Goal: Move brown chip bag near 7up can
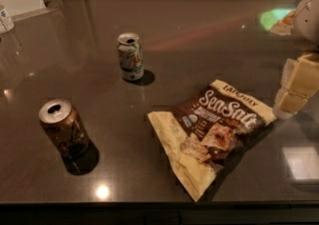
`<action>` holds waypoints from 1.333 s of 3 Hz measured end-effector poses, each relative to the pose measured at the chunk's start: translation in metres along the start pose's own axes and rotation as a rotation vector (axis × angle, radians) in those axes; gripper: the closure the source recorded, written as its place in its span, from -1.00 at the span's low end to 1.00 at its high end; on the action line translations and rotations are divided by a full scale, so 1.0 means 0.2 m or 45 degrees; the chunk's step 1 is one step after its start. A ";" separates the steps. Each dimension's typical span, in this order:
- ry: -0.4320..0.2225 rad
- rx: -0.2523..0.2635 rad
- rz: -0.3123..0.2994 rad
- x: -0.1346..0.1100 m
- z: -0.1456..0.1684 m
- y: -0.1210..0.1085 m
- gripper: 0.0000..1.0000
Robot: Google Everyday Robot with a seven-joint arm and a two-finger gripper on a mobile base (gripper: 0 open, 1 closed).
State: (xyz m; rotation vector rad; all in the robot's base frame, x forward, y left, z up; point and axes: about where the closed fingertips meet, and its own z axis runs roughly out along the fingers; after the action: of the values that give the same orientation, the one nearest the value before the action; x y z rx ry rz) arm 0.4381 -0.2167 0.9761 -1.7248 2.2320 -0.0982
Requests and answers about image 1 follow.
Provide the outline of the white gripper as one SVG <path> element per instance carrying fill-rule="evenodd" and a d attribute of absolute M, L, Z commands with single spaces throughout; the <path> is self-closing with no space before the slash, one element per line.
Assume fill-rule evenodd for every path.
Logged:
<path fill-rule="evenodd" d="M 293 43 L 302 51 L 319 51 L 319 0 L 301 0 L 292 23 Z M 284 65 L 282 96 L 311 98 L 319 90 L 319 55 L 304 53 Z"/>

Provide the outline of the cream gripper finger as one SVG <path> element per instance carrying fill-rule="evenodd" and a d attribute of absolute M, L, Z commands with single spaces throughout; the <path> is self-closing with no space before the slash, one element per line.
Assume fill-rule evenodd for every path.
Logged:
<path fill-rule="evenodd" d="M 308 102 L 309 97 L 300 92 L 281 88 L 275 97 L 273 113 L 280 119 L 296 115 Z"/>

